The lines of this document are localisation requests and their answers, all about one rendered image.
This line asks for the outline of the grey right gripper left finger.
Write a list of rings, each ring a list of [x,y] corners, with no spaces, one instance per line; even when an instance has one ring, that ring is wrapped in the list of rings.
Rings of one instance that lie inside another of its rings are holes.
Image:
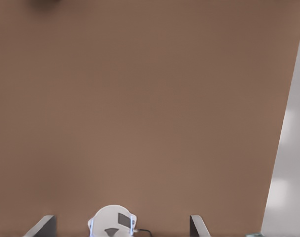
[[[23,237],[56,237],[57,220],[55,215],[42,217],[33,227],[31,227]]]

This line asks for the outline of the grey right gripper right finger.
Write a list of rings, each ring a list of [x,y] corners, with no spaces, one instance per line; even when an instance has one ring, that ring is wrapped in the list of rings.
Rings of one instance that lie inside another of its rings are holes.
[[[189,235],[190,237],[211,237],[200,215],[190,215]]]

